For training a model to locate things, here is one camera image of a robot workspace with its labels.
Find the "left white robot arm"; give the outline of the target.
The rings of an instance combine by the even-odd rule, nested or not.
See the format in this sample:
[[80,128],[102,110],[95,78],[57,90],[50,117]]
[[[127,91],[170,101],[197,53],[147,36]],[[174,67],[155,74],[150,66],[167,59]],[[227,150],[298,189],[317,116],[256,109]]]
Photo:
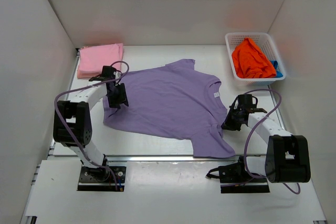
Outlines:
[[102,99],[114,111],[129,105],[121,82],[128,72],[117,70],[113,64],[103,66],[102,73],[90,78],[85,87],[63,92],[54,100],[54,141],[74,151],[83,167],[96,177],[110,176],[113,172],[92,140],[90,112]]

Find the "purple t shirt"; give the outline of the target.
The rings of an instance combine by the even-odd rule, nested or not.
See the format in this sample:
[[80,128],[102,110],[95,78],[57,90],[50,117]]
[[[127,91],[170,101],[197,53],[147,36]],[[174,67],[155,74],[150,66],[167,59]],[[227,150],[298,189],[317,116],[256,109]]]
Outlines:
[[112,109],[103,99],[104,125],[119,131],[190,140],[194,157],[227,158],[234,149],[223,139],[227,115],[214,75],[194,69],[193,59],[128,72],[122,84],[128,105]]

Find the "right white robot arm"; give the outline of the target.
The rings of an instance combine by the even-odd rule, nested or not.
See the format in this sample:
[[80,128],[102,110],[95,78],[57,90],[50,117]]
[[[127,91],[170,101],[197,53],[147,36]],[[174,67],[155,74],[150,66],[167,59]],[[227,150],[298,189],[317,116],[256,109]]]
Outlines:
[[[269,116],[271,112],[257,107],[250,93],[238,95],[229,107],[222,129],[240,131],[250,128],[242,157],[243,169],[252,178],[266,178],[271,183],[307,183],[311,179],[308,141],[281,128]],[[248,156],[247,149],[256,133],[267,144],[265,156]]]

